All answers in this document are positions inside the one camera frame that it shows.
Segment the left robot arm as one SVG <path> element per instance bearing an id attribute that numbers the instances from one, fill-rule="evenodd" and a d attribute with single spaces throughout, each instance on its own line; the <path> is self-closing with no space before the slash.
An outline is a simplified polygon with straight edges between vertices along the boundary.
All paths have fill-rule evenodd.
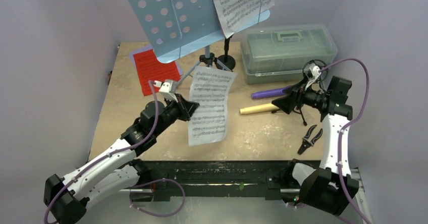
<path id="1" fill-rule="evenodd" d="M 155 186 L 169 182 L 165 177 L 155 180 L 138 156 L 173 123 L 189 121 L 199 106 L 177 93 L 164 102 L 155 98 L 107 150 L 62 177 L 50 176 L 44 187 L 44 223 L 49 215 L 54 223 L 77 223 L 97 202 L 122 189 L 154 191 Z"/>

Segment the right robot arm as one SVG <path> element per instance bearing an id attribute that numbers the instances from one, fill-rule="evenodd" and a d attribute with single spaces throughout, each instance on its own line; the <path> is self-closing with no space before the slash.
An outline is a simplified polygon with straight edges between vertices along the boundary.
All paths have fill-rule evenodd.
<path id="1" fill-rule="evenodd" d="M 291 169 L 284 172 L 283 180 L 289 187 L 300 185 L 296 202 L 339 216 L 359 188 L 358 181 L 351 177 L 347 157 L 353 108 L 346 101 L 352 82 L 334 76 L 326 92 L 314 91 L 306 86 L 307 83 L 309 79 L 304 77 L 272 104 L 287 114 L 303 105 L 319 111 L 324 137 L 323 156 L 317 168 L 292 160 Z"/>

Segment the black tripod microphone stand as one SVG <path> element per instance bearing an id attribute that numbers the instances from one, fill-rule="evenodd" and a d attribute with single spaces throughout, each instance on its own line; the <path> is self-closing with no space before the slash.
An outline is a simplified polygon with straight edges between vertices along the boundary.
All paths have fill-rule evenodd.
<path id="1" fill-rule="evenodd" d="M 272 113 L 276 113 L 278 110 L 290 114 L 295 112 L 301 115 L 303 120 L 303 125 L 307 126 L 307 122 L 302 113 L 303 100 L 307 89 L 314 83 L 318 83 L 322 91 L 324 88 L 322 86 L 322 81 L 326 78 L 322 78 L 321 69 L 325 68 L 327 63 L 320 59 L 310 60 L 305 63 L 302 68 L 303 78 L 298 83 L 289 86 L 287 89 L 282 90 L 285 94 L 284 96 L 274 99 L 271 104 L 277 109 L 273 110 Z"/>

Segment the red folder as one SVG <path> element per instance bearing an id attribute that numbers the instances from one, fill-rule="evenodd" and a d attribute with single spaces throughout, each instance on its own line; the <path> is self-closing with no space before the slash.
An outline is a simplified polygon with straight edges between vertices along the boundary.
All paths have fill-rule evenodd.
<path id="1" fill-rule="evenodd" d="M 149 81 L 161 81 L 164 82 L 166 79 L 171 79 L 179 81 L 181 76 L 177 71 L 175 62 L 166 63 L 165 66 L 149 66 L 148 63 L 153 63 L 155 61 L 155 54 L 152 54 L 151 51 L 145 51 L 134 56 L 137 69 L 140 73 L 139 83 L 141 86 L 142 94 L 148 96 L 152 94 L 152 91 L 149 86 Z"/>

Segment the purple microphone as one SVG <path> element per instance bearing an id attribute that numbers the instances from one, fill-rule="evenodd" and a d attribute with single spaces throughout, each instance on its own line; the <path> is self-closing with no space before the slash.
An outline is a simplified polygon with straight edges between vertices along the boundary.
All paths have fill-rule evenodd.
<path id="1" fill-rule="evenodd" d="M 252 93 L 251 98 L 252 99 L 262 99 L 262 98 L 271 98 L 271 97 L 281 96 L 281 95 L 284 95 L 284 90 L 287 90 L 290 87 L 291 87 L 291 85 L 283 87 L 283 88 L 258 91 L 258 92 Z"/>

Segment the purple sheet music page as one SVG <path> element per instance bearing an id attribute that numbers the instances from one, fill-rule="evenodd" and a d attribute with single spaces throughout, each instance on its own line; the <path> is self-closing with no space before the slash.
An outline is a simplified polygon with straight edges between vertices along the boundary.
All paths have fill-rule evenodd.
<path id="1" fill-rule="evenodd" d="M 135 56 L 136 54 L 139 54 L 139 53 L 142 53 L 142 52 L 145 52 L 145 51 L 151 51 L 151 53 L 152 53 L 152 54 L 154 54 L 154 53 L 153 53 L 153 51 L 152 51 L 152 49 L 153 49 L 153 48 L 152 48 L 152 45 L 149 43 L 148 45 L 146 45 L 146 46 L 144 46 L 144 47 L 141 47 L 141 48 L 139 48 L 139 49 L 136 49 L 136 50 L 131 51 L 130 53 L 128 53 L 128 57 L 129 57 L 129 59 L 132 61 L 132 64 L 133 64 L 134 68 L 135 68 L 135 69 L 136 69 L 136 71 L 137 71 L 137 75 L 138 75 L 138 78 L 139 78 L 139 79 L 140 79 L 141 77 L 140 77 L 139 70 L 137 69 L 137 65 L 136 65 L 136 61 L 135 61 L 134 56 Z M 159 68 L 160 66 L 165 66 L 165 65 L 166 65 L 166 63 L 161 63 L 161 62 L 159 62 L 155 55 L 154 55 L 154 58 L 155 58 L 155 61 L 154 61 L 153 63 L 148 63 L 148 65 L 149 65 L 149 66 L 154 66 L 154 65 L 155 65 L 155 63 L 156 63 L 156 66 L 157 66 L 158 68 Z M 179 76 L 183 76 L 183 75 L 184 75 L 184 72 L 183 72 L 182 68 L 180 67 L 180 65 L 179 65 L 177 62 L 175 62 L 175 66 L 176 66 L 176 68 L 177 68 L 177 71 L 178 71 L 178 73 L 179 73 Z"/>

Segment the light blue music stand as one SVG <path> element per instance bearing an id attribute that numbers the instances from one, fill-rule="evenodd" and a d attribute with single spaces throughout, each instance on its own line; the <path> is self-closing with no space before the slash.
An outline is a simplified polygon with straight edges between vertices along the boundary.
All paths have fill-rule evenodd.
<path id="1" fill-rule="evenodd" d="M 173 62 L 226 39 L 213 0 L 128 0 L 128 2 L 161 63 Z M 270 9 L 261 16 L 266 20 L 270 16 Z M 240 31 L 253 25 L 256 25 L 254 19 Z"/>

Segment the white sheet music page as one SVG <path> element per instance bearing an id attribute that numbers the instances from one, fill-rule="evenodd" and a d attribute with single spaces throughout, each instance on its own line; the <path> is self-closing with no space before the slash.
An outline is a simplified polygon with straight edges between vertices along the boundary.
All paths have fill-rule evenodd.
<path id="1" fill-rule="evenodd" d="M 198 66 L 189 99 L 199 104 L 188 125 L 188 145 L 221 142 L 228 130 L 228 96 L 237 74 Z"/>

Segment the cream recorder flute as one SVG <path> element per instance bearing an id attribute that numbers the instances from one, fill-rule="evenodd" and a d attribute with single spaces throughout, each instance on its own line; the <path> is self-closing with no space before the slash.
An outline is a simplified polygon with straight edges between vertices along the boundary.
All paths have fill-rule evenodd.
<path id="1" fill-rule="evenodd" d="M 279 108 L 277 106 L 273 105 L 272 103 L 266 103 L 266 104 L 260 104 L 260 105 L 241 108 L 239 110 L 239 113 L 241 115 L 250 115 L 250 114 L 263 113 L 263 112 L 267 112 L 267 111 L 276 111 L 278 109 Z"/>

